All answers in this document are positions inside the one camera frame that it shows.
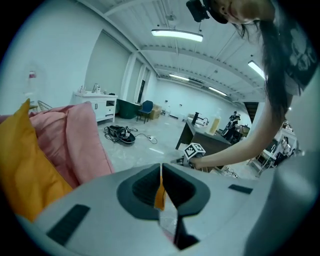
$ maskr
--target pink blanket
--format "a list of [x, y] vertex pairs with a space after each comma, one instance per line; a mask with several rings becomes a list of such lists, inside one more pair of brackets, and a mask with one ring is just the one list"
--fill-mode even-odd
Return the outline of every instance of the pink blanket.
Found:
[[98, 134], [90, 102], [29, 115], [38, 145], [63, 178], [76, 188], [114, 173]]

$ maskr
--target black t-shirt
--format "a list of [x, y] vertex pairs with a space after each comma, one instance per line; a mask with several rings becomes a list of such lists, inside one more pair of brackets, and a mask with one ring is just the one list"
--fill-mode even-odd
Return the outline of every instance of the black t-shirt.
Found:
[[319, 59], [296, 20], [287, 15], [277, 1], [272, 0], [272, 4], [275, 8], [274, 24], [285, 55], [285, 89], [288, 94], [299, 95], [300, 89], [305, 89], [316, 72]]

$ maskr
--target doorway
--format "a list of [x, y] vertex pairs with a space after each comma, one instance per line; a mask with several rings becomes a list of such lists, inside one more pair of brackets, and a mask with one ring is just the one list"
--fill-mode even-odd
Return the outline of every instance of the doorway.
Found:
[[138, 103], [141, 103], [141, 98], [142, 98], [142, 93], [144, 92], [145, 83], [146, 83], [146, 81], [142, 80], [140, 91], [139, 91]]

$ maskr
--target black desk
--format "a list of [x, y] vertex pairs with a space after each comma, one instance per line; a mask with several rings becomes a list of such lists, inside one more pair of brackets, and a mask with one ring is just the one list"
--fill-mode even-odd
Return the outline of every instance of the black desk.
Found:
[[180, 144], [199, 143], [205, 150], [205, 155], [212, 155], [231, 146], [231, 143], [227, 141], [220, 134], [210, 135], [205, 132], [204, 128], [197, 128], [191, 124], [191, 121], [187, 120], [180, 139], [175, 147], [179, 149]]

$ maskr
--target blue chair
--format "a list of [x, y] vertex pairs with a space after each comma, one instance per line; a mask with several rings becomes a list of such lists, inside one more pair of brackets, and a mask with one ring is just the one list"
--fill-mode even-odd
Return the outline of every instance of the blue chair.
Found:
[[150, 113], [152, 111], [154, 107], [154, 103], [150, 100], [146, 100], [144, 103], [142, 103], [142, 109], [140, 109], [138, 111], [138, 115], [136, 117], [136, 121], [138, 122], [138, 117], [140, 116], [140, 120], [141, 120], [141, 116], [142, 114], [145, 114], [144, 116], [144, 124], [146, 123], [146, 118], [147, 118], [147, 115], [148, 115], [148, 121], [149, 122], [149, 116], [150, 116]]

